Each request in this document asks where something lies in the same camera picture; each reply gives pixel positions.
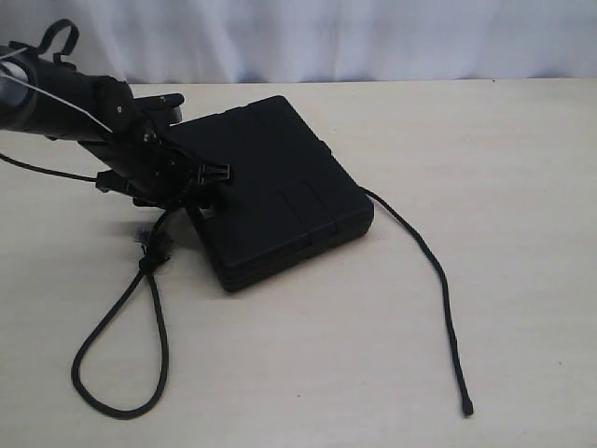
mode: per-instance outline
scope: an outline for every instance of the wire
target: wire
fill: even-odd
[[[78,349],[75,359],[73,360],[73,367],[71,368],[71,380],[76,392],[83,398],[87,404],[89,404],[96,411],[103,413],[117,420],[132,420],[133,418],[140,417],[141,415],[151,411],[156,404],[160,401],[161,395],[166,387],[166,380],[168,378],[168,369],[170,366],[170,349],[168,347],[168,333],[166,331],[166,325],[164,323],[164,316],[161,310],[160,304],[160,292],[154,272],[169,259],[169,251],[171,248],[172,240],[163,231],[163,226],[166,218],[176,211],[177,208],[167,209],[160,218],[153,225],[151,231],[141,232],[139,234],[139,242],[142,244],[144,256],[139,260],[139,271],[137,275],[132,279],[129,287],[127,287],[124,294],[118,299],[114,306],[108,311],[105,317],[100,321],[97,327],[91,332],[85,342]],[[161,351],[161,366],[160,366],[160,377],[156,389],[151,398],[142,406],[131,410],[116,409],[107,404],[102,403],[95,398],[89,390],[81,382],[81,363],[83,358],[87,355],[88,350],[93,345],[95,340],[102,334],[108,324],[118,314],[122,306],[131,297],[131,294],[143,280],[146,278],[149,288],[151,290],[151,297],[153,300],[154,311],[156,313],[156,322],[158,324],[158,333],[160,335],[160,351]]]
[[[23,47],[22,49],[15,49],[14,51],[7,53],[3,56],[0,56],[0,61],[3,61],[4,59],[8,59],[8,58],[14,58],[15,56],[24,53],[25,51],[27,51],[26,47]]]
[[[439,282],[441,283],[441,294],[443,296],[444,305],[444,318],[446,321],[446,330],[448,331],[448,340],[450,342],[451,362],[454,366],[456,383],[458,383],[458,388],[460,389],[462,411],[465,417],[469,417],[474,413],[473,402],[468,396],[468,390],[466,389],[465,383],[465,376],[463,374],[463,369],[460,365],[460,357],[458,355],[458,341],[456,340],[454,325],[451,321],[450,292],[448,290],[448,279],[446,277],[446,274],[444,273],[444,270],[441,267],[441,264],[437,260],[436,256],[433,255],[433,252],[431,252],[431,249],[424,241],[423,237],[406,221],[406,219],[399,215],[396,210],[394,210],[384,199],[382,199],[373,191],[369,191],[368,189],[365,189],[363,187],[361,187],[361,190],[363,190],[365,194],[367,194],[367,196],[373,198],[380,205],[382,205],[390,213],[390,215],[392,215],[402,225],[402,227],[405,228],[409,235],[417,242],[427,259],[431,262],[434,269],[436,270],[437,276],[439,277]]]
[[[53,93],[50,93],[48,91],[44,91],[43,89],[40,89],[40,88],[38,88],[36,86],[33,86],[33,85],[29,84],[28,82],[21,81],[20,79],[18,79],[16,77],[12,77],[11,75],[7,75],[6,73],[3,73],[3,72],[0,72],[0,77],[5,77],[6,79],[10,79],[11,81],[16,82],[17,84],[21,84],[22,86],[28,87],[29,89],[31,89],[33,91],[38,91],[39,93],[42,93],[42,94],[48,96],[49,98],[52,98],[53,100],[58,101],[59,103],[62,103],[64,105],[68,105],[69,107],[72,107],[74,110],[79,111],[81,114],[86,115],[87,117],[89,117],[90,119],[92,119],[93,121],[95,121],[97,124],[99,124],[104,129],[106,129],[109,133],[114,133],[109,127],[107,127],[105,124],[103,124],[97,118],[95,118],[91,114],[91,112],[88,112],[87,110],[79,107],[78,105],[73,105],[72,103],[69,103],[68,101],[64,100],[60,96],[56,96]]]
[[[5,161],[6,163],[10,163],[11,165],[17,166],[22,168],[23,170],[33,171],[35,173],[40,173],[42,175],[55,175],[57,177],[63,177],[66,179],[73,179],[73,180],[80,180],[83,182],[96,182],[95,177],[87,177],[85,175],[73,175],[70,173],[65,173],[62,171],[55,171],[49,170],[48,168],[42,168],[40,166],[30,165],[29,163],[25,163],[24,161],[17,161],[15,159],[10,158],[0,152],[0,161]]]

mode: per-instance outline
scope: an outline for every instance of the black cord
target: black cord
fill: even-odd
[[[423,237],[380,196],[363,187],[361,187],[361,189],[367,194],[367,196],[382,205],[390,213],[390,215],[392,215],[402,225],[402,227],[405,228],[409,235],[412,236],[412,238],[414,238],[414,240],[417,242],[427,259],[431,262],[436,270],[437,276],[439,277],[439,282],[441,283],[441,294],[443,296],[444,303],[444,318],[446,321],[446,330],[448,331],[448,340],[450,342],[451,362],[454,366],[456,382],[458,383],[458,388],[460,389],[462,411],[465,417],[468,417],[474,412],[473,402],[468,396],[468,390],[466,390],[465,376],[460,365],[460,357],[458,356],[458,342],[456,341],[456,333],[454,332],[454,325],[451,321],[450,292],[448,290],[448,279],[446,278],[446,274],[444,273],[444,270],[436,256],[433,255],[433,252],[431,252],[431,249],[424,241]]]
[[[84,175],[72,175],[70,173],[64,173],[62,171],[55,171],[49,170],[48,168],[41,168],[39,166],[30,165],[29,163],[25,163],[24,161],[17,161],[15,159],[10,158],[0,152],[0,161],[5,161],[6,163],[10,163],[11,165],[17,166],[22,168],[23,170],[33,171],[35,173],[40,173],[42,175],[55,175],[57,177],[64,177],[66,179],[73,179],[73,180],[80,180],[83,182],[93,182],[95,183],[95,177],[86,177]]]
[[[81,345],[81,348],[78,349],[75,359],[73,360],[71,379],[78,394],[96,411],[118,420],[132,420],[133,418],[140,417],[144,413],[151,411],[151,409],[158,404],[158,401],[160,401],[161,395],[166,387],[168,368],[170,365],[170,351],[168,349],[168,334],[166,332],[164,316],[161,310],[160,292],[158,291],[158,285],[156,284],[154,272],[159,268],[159,266],[169,259],[169,249],[171,247],[172,240],[165,232],[161,231],[160,228],[164,224],[166,218],[175,210],[176,209],[174,208],[166,210],[153,225],[151,231],[139,233],[138,241],[141,243],[144,253],[144,256],[139,260],[139,272],[132,279],[131,284],[129,287],[127,287],[127,290],[124,291],[124,294],[122,294],[112,309],[105,315],[98,326],[91,332],[85,342]],[[107,325],[118,314],[118,311],[120,311],[131,294],[139,286],[139,283],[141,283],[143,277],[146,278],[151,290],[153,306],[156,312],[156,321],[158,323],[161,350],[160,378],[158,380],[155,392],[146,404],[136,409],[121,410],[100,402],[89,392],[89,390],[87,390],[87,388],[81,382],[81,362],[83,361],[85,355],[87,355],[88,350],[98,336],[102,334]]]

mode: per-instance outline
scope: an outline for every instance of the table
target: table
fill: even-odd
[[[120,422],[71,386],[73,356],[128,285],[156,211],[0,165],[0,443],[24,446],[597,446],[597,80],[135,86],[187,119],[283,94],[443,263],[476,414],[463,419],[436,276],[380,208],[365,238],[232,297],[183,217],[158,276],[172,364]],[[0,133],[21,160],[104,167]],[[110,404],[145,401],[160,355],[146,288],[90,350]]]

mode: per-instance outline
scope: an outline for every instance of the white wall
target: white wall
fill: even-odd
[[[597,0],[0,0],[0,42],[63,17],[129,81],[597,77]]]

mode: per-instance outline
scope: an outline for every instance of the black case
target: black case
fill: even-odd
[[[198,155],[229,163],[209,217],[188,215],[222,287],[234,292],[364,235],[373,205],[282,96],[172,127]]]

